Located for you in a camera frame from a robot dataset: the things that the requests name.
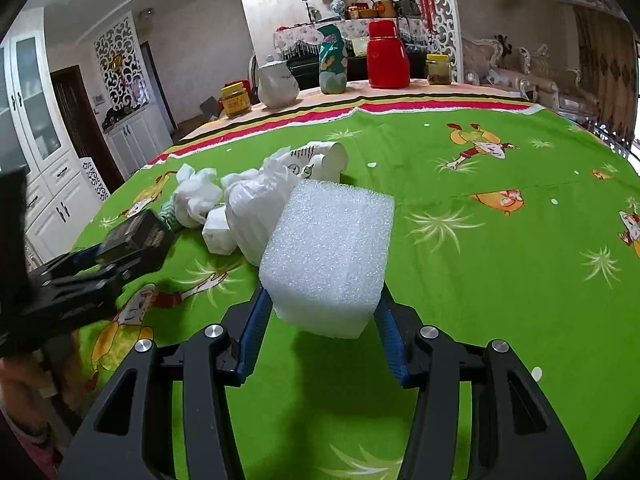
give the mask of black handbag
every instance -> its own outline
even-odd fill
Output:
[[[421,16],[420,7],[415,0],[398,0],[394,2],[398,16]]]

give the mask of white teapot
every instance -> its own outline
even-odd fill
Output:
[[[286,61],[274,61],[269,56],[258,69],[258,78],[258,98],[267,108],[282,108],[298,98],[300,87]]]

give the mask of person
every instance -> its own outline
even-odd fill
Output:
[[[49,371],[41,364],[45,354],[52,365]],[[56,468],[72,435],[47,399],[60,394],[63,402],[77,412],[86,398],[85,382],[75,333],[48,341],[44,352],[0,358],[0,411],[50,480],[56,478]]]

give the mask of silver screw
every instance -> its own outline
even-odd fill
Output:
[[[440,332],[438,329],[431,325],[425,325],[420,329],[420,335],[425,339],[436,339]]]
[[[214,339],[220,337],[224,331],[221,325],[209,325],[204,329],[204,335]]]
[[[509,344],[502,339],[494,339],[491,342],[491,346],[496,352],[500,352],[501,354],[509,351]]]
[[[151,339],[141,339],[134,346],[136,352],[146,352],[151,348]]]

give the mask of brown curtain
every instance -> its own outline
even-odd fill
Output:
[[[580,45],[580,85],[597,95],[598,124],[616,139],[634,138],[638,54],[634,32],[625,20],[588,7],[574,6]]]

